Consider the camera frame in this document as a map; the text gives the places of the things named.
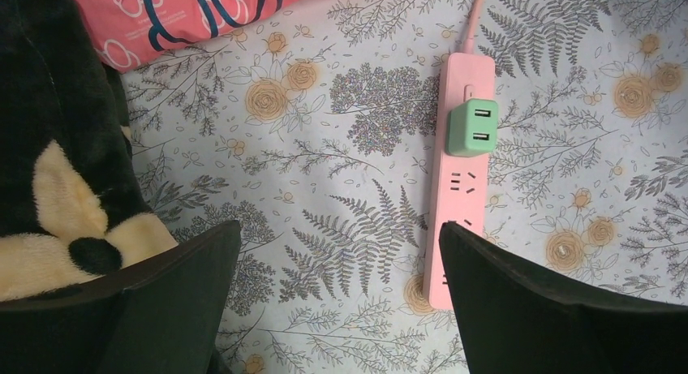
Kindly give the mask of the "light green USB charger plug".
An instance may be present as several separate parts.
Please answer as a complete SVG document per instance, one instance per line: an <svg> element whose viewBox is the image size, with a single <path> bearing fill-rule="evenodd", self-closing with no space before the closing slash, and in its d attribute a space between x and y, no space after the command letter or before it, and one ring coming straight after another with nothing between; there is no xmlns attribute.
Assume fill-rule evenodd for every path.
<svg viewBox="0 0 688 374"><path fill-rule="evenodd" d="M499 105L471 98L449 112L445 151L453 157L477 157L497 145Z"/></svg>

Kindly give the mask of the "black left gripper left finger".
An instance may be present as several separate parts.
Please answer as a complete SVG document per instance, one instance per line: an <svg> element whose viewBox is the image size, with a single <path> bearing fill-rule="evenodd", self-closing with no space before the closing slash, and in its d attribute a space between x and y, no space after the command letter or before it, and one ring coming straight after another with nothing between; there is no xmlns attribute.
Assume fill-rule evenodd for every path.
<svg viewBox="0 0 688 374"><path fill-rule="evenodd" d="M2 303L2 372L228 372L215 339L240 233L226 221L105 277Z"/></svg>

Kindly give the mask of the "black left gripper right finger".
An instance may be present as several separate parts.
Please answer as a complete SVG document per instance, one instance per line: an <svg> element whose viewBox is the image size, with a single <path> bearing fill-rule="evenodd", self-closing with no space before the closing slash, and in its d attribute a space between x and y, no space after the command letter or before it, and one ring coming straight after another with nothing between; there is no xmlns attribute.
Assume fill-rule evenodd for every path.
<svg viewBox="0 0 688 374"><path fill-rule="evenodd" d="M472 373L684 373L687 309L600 289L459 224L439 248Z"/></svg>

